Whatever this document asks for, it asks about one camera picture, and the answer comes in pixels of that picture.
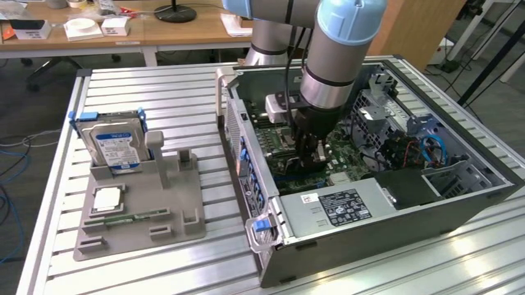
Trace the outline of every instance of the white sticker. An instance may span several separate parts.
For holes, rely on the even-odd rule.
[[[130,132],[106,133],[95,136],[107,166],[112,169],[130,169],[140,164],[138,150],[130,146]]]
[[[319,195],[317,192],[313,194],[302,195],[301,198],[303,199],[303,203],[319,202]]]
[[[120,41],[115,42],[116,45],[139,45],[140,41]]]

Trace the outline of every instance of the hard drive label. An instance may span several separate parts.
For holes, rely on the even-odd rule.
[[[333,226],[342,226],[371,217],[355,189],[321,195],[319,201]]]
[[[130,145],[132,136],[130,132],[107,133],[96,135],[107,166],[112,169],[130,169],[140,164],[138,150]]]

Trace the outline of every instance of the power cable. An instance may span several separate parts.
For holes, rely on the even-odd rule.
[[[303,40],[305,32],[306,32],[306,28],[303,28],[301,30],[299,38],[298,38],[297,43],[294,45],[294,49],[290,52],[289,61],[286,63],[286,68],[285,68],[285,101],[286,101],[285,103],[286,103],[286,114],[289,115],[290,124],[293,124],[294,119],[293,119],[293,112],[290,110],[289,73],[290,73],[290,65],[293,63],[295,50],[299,47],[301,41]]]
[[[314,35],[314,29],[311,29],[311,31],[310,31],[309,40],[306,42],[306,46],[305,46],[305,50],[303,50],[303,56],[301,57],[301,68],[305,68],[305,59],[306,59],[307,51],[310,49],[310,42],[311,42],[313,35]]]

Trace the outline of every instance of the motherboard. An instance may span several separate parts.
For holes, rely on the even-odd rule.
[[[361,180],[370,173],[345,130],[347,126],[341,122],[326,138],[331,155],[325,169],[307,175],[287,175],[287,166],[294,165],[297,160],[293,129],[285,124],[270,123],[267,117],[255,114],[253,112],[255,134],[281,195],[349,183]]]

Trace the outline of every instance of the aluminum extrusion table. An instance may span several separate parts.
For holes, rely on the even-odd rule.
[[[405,61],[390,61],[525,178],[517,153]],[[199,157],[207,235],[202,240],[75,262],[91,158],[66,120],[17,294],[522,294],[524,189],[450,234],[287,285],[259,288],[215,126],[214,73],[228,65],[100,69],[76,78],[68,111],[143,107],[150,129],[164,132],[164,153],[192,148]],[[412,112],[424,114],[425,107],[402,85],[398,91]]]

